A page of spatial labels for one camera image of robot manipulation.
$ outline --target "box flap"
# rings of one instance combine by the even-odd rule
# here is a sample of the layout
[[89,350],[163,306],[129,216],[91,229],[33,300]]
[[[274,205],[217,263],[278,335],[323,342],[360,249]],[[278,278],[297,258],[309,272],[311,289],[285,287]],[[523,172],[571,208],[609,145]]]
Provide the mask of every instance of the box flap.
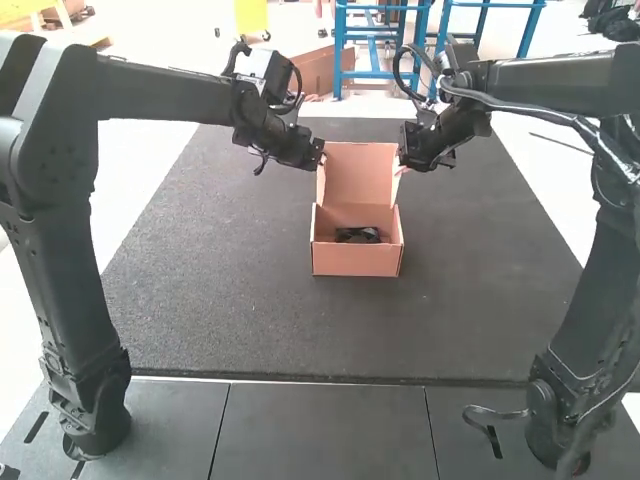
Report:
[[400,182],[397,149],[395,143],[325,143],[326,159],[317,174],[317,203],[394,205]]

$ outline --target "metal plate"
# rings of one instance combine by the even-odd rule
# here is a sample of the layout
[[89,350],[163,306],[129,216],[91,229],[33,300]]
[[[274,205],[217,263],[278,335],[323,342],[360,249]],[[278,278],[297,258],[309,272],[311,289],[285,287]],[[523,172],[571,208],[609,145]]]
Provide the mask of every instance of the metal plate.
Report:
[[211,480],[438,478],[421,387],[233,385]]
[[[62,451],[58,415],[41,386],[0,445],[0,461],[20,470],[19,480],[206,480],[228,390],[226,383],[133,381],[130,436],[107,457],[80,465]],[[48,416],[25,443],[42,412]]]
[[[494,424],[502,460],[495,457],[488,439],[462,420],[462,409],[468,404],[498,411],[519,410],[525,404],[523,391],[428,387],[427,399],[440,480],[553,480],[553,472],[529,451],[524,438],[525,420]],[[616,427],[598,437],[591,468],[579,478],[637,479],[639,451],[640,435],[620,407]]]

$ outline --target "cardboard box in background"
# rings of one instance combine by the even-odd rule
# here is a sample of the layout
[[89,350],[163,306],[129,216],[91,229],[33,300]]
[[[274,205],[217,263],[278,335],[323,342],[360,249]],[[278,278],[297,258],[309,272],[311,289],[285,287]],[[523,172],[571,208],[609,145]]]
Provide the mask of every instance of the cardboard box in background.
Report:
[[[87,7],[85,0],[63,0],[63,3],[70,17],[82,13],[82,11]],[[42,15],[44,16],[45,20],[60,20],[60,17],[58,17],[58,12],[54,7],[43,10]]]
[[[397,277],[404,237],[395,143],[327,142],[311,213],[314,275]],[[336,228],[377,227],[378,244],[336,243]]]
[[[298,67],[302,76],[302,91],[307,95],[318,96],[333,92],[333,62],[335,47],[328,45],[312,52],[303,53],[291,58],[293,64]],[[342,70],[355,70],[356,49],[348,47],[342,51]],[[353,84],[353,79],[346,79],[344,86]],[[289,90],[295,92],[298,89],[298,81],[295,75],[289,82]]]

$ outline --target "black rubber mat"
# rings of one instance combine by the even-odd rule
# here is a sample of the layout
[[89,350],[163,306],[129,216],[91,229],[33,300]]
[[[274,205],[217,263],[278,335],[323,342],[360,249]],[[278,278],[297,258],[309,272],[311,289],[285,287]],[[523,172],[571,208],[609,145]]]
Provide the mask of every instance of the black rubber mat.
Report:
[[[393,142],[398,120],[304,119]],[[314,278],[314,175],[201,127],[103,281],[138,373],[331,381],[521,382],[580,266],[494,136],[458,168],[406,174],[400,278]]]

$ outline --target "white floor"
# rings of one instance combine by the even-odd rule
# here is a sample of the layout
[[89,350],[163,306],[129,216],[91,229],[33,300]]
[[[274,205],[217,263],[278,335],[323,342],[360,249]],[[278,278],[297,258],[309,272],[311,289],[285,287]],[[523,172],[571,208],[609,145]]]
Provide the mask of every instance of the white floor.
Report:
[[[531,47],[532,55],[610,47],[611,42],[601,37],[577,35],[583,28],[576,19],[581,8],[580,4],[572,0],[550,2],[541,17]],[[432,14],[431,25],[437,24],[438,15],[437,12]],[[511,34],[505,34],[507,36],[502,38],[502,30],[493,23],[500,21],[499,18],[492,19],[489,16],[487,31],[493,28],[499,33],[487,35],[490,39],[485,40],[481,49],[481,54],[485,57],[508,57],[508,50],[513,48],[514,40],[508,37]],[[129,54],[117,48],[114,52]],[[136,51],[135,54],[151,63],[171,63],[153,46]],[[214,67],[217,70],[219,65],[219,61],[203,61],[202,58],[192,59],[191,65],[194,63],[206,71]],[[407,101],[376,98],[372,102],[365,96],[355,96],[340,103],[305,104],[301,112],[302,117],[399,119],[412,114],[411,104]],[[597,209],[591,199],[590,156],[534,137],[531,133],[583,149],[586,147],[572,131],[531,119],[496,114],[493,126],[576,258],[584,264],[593,238],[594,214]],[[195,129],[196,125],[192,124],[141,121],[109,121],[100,126],[100,171],[96,193],[92,197],[92,228],[101,271],[109,263]],[[424,181],[428,183],[428,176],[425,176]],[[13,251],[9,248],[0,252],[0,305],[1,440],[42,379],[37,364],[40,354],[37,323]],[[628,395],[625,406],[639,426],[640,394]]]

